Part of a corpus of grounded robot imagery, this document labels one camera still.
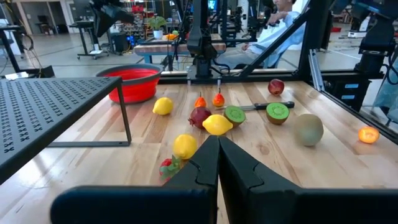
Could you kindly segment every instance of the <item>halved kiwi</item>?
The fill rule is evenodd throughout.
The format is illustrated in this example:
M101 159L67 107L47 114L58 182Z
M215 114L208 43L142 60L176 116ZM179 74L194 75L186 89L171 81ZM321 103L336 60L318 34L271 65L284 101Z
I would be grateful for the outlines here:
M238 127L244 120L246 120L244 111L237 106L227 106L224 110L224 117L233 124L234 128Z
M272 124L283 124L289 117L289 109L282 103L270 103L267 106L267 118Z

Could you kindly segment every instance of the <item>kitchen knife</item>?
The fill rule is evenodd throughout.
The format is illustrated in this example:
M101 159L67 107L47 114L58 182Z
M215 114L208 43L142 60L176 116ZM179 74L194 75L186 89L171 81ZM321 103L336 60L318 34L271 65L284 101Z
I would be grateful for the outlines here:
M280 103L282 103L283 105L287 106L289 109L290 108L294 108L294 102L292 102L292 101L280 102ZM269 104L270 103L255 103L255 104L250 105L250 106L239 106L238 108L241 108L244 111L247 111L247 110L265 110L265 109L267 109L267 106ZM226 106L223 106L223 107L217 108L216 110L225 110L225 108L226 108Z

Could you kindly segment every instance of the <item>lemon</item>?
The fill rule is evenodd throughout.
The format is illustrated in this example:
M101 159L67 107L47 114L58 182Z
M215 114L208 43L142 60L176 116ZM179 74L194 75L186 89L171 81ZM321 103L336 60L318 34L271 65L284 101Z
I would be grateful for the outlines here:
M167 115L173 110L173 101L167 97L159 98L154 105L152 112L159 115Z
M197 140L189 134L180 134L174 140L173 152L178 158L190 159L197 149Z
M233 127L233 124L228 119L219 114L210 115L202 122L202 125L210 134L214 135L225 134Z

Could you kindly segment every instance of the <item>red apple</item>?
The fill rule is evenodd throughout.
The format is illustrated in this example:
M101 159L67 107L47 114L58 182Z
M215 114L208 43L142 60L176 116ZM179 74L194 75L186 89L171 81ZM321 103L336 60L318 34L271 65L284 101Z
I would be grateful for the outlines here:
M268 84L268 91L274 96L279 96L284 91L284 88L285 83L276 78L271 80L271 82Z

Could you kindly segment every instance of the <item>red collapsible bowl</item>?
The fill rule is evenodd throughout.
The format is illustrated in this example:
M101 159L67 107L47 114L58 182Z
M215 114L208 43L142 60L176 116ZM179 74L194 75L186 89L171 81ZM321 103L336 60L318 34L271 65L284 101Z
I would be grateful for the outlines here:
M132 64L109 68L99 72L97 77L121 77L125 103L139 103L155 96L156 85L163 68L152 64ZM109 94L109 98L119 103L118 90Z

